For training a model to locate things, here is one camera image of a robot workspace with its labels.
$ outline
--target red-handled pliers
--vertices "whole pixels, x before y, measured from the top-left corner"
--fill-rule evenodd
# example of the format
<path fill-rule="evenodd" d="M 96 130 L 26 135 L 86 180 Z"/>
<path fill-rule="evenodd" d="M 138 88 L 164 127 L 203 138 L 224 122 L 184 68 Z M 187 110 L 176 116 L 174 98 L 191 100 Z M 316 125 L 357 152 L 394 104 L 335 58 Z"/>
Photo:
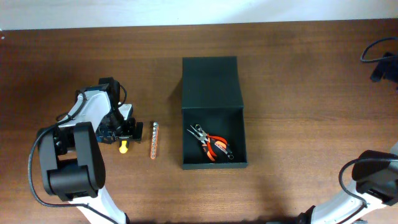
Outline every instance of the red-handled pliers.
<path fill-rule="evenodd" d="M 195 127 L 191 125 L 191 128 L 198 134 L 198 136 L 189 129 L 187 129 L 187 131 L 193 134 L 202 143 L 202 148 L 204 152 L 212 162 L 215 162 L 215 157 L 217 157 L 211 146 L 212 144 L 214 144 L 218 149 L 224 152 L 229 159 L 234 159 L 232 151 L 229 149 L 228 142 L 225 140 L 225 138 L 208 135 L 204 130 L 202 130 L 199 124 L 196 124 Z"/>

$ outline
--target wire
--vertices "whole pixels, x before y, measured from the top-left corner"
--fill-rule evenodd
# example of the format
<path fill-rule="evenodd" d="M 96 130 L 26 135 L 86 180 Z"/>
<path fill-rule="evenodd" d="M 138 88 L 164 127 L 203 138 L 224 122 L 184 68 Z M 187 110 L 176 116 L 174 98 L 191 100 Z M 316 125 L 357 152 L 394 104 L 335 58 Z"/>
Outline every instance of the wire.
<path fill-rule="evenodd" d="M 124 99 L 123 99 L 122 103 L 119 104 L 118 107 L 121 107 L 126 102 L 126 98 L 127 98 L 127 90 L 122 85 L 120 85 L 120 87 L 122 88 L 122 90 L 124 92 Z"/>
<path fill-rule="evenodd" d="M 118 224 L 116 221 L 114 221 L 112 218 L 107 217 L 106 215 L 100 213 L 99 211 L 95 210 L 94 208 L 90 207 L 88 204 L 85 203 L 77 203 L 77 204 L 53 204 L 53 203 L 47 203 L 44 202 L 36 193 L 36 190 L 33 186 L 33 181 L 32 181 L 32 161 L 33 161 L 33 153 L 35 151 L 35 148 L 37 147 L 38 143 L 40 142 L 40 140 L 50 131 L 52 131 L 54 128 L 65 124 L 69 121 L 71 121 L 76 115 L 78 115 L 80 113 L 80 111 L 83 109 L 84 105 L 86 104 L 87 101 L 87 97 L 84 93 L 84 91 L 78 90 L 78 93 L 83 95 L 83 101 L 81 102 L 81 105 L 79 106 L 79 108 L 72 114 L 72 115 L 68 115 L 68 118 L 60 121 L 56 124 L 53 124 L 47 128 L 45 128 L 40 134 L 39 136 L 36 138 L 36 140 L 33 143 L 32 148 L 30 149 L 30 153 L 29 153 L 29 158 L 28 158 L 28 163 L 27 163 L 27 177 L 28 177 L 28 181 L 29 181 L 29 188 L 30 191 L 32 192 L 33 197 L 36 199 L 36 201 L 38 201 L 40 204 L 47 206 L 47 207 L 52 207 L 52 208 L 68 208 L 68 207 L 84 207 L 89 209 L 90 211 L 94 212 L 95 214 L 107 219 L 108 221 L 110 221 L 113 224 Z"/>
<path fill-rule="evenodd" d="M 350 191 L 345 187 L 345 185 L 344 185 L 344 183 L 343 183 L 343 173 L 344 173 L 344 171 L 345 171 L 349 166 L 351 166 L 351 165 L 359 164 L 359 163 L 363 163 L 363 162 L 398 162 L 398 159 L 372 158 L 372 157 L 369 157 L 369 158 L 359 158 L 359 159 L 354 159 L 354 160 L 352 160 L 352 161 L 347 162 L 347 163 L 341 168 L 341 170 L 340 170 L 340 172 L 339 172 L 339 174 L 338 174 L 338 182 L 339 182 L 341 188 L 342 188 L 342 189 L 344 190 L 344 192 L 346 192 L 348 195 L 350 195 L 350 196 L 352 196 L 352 197 L 354 197 L 354 198 L 356 198 L 356 199 L 361 200 L 362 203 L 363 203 L 363 206 L 364 206 L 365 208 L 367 208 L 367 207 L 368 207 L 368 202 L 366 201 L 366 199 L 365 199 L 365 198 L 362 198 L 362 197 L 359 196 L 359 195 L 356 195 L 356 194 L 350 192 Z"/>
<path fill-rule="evenodd" d="M 380 61 L 385 61 L 385 60 L 394 60 L 394 59 L 398 59 L 398 55 L 388 56 L 388 57 L 381 57 L 381 58 L 375 58 L 375 59 L 370 59 L 370 60 L 364 59 L 366 53 L 368 52 L 368 50 L 369 50 L 371 47 L 375 46 L 376 44 L 378 44 L 378 43 L 380 43 L 380 42 L 386 41 L 386 40 L 398 40 L 398 37 L 387 37 L 387 38 L 383 38 L 383 39 L 380 39 L 380 40 L 377 40 L 377 41 L 371 43 L 371 45 L 367 46 L 367 47 L 365 48 L 365 50 L 363 51 L 363 53 L 362 53 L 362 55 L 361 55 L 361 62 L 363 62 L 363 63 L 374 63 L 374 62 L 380 62 Z"/>

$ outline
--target plier handle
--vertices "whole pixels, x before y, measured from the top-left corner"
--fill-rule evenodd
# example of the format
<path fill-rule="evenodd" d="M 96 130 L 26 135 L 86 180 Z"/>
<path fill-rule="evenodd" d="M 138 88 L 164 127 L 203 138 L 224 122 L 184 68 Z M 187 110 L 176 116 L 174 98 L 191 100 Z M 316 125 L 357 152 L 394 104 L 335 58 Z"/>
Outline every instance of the plier handle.
<path fill-rule="evenodd" d="M 187 129 L 187 131 L 189 131 L 202 143 L 202 148 L 204 152 L 212 162 L 215 162 L 216 161 L 215 157 L 217 157 L 211 146 L 212 144 L 214 144 L 218 149 L 220 149 L 223 153 L 225 153 L 229 159 L 234 159 L 232 151 L 229 148 L 229 144 L 225 138 L 219 136 L 211 136 L 207 134 L 204 130 L 202 130 L 199 124 L 196 124 L 195 127 L 191 125 L 191 128 L 197 133 L 197 135 L 192 131 L 190 131 L 189 129 Z"/>

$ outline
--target open box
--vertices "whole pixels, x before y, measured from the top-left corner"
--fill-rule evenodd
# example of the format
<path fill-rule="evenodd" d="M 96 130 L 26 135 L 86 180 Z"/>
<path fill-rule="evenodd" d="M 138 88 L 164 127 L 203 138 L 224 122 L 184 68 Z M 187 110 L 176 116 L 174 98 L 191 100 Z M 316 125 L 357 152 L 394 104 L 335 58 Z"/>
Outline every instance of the open box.
<path fill-rule="evenodd" d="M 248 166 L 236 57 L 183 58 L 182 82 L 183 169 Z M 209 135 L 225 138 L 234 159 L 220 155 L 211 162 L 187 131 L 196 124 Z"/>

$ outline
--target white wall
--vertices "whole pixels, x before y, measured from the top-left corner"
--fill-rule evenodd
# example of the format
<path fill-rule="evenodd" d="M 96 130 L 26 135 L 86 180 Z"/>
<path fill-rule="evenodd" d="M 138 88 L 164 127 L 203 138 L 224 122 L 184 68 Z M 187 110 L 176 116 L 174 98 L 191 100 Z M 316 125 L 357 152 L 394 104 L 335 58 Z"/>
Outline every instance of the white wall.
<path fill-rule="evenodd" d="M 380 19 L 398 0 L 0 0 L 0 28 Z"/>

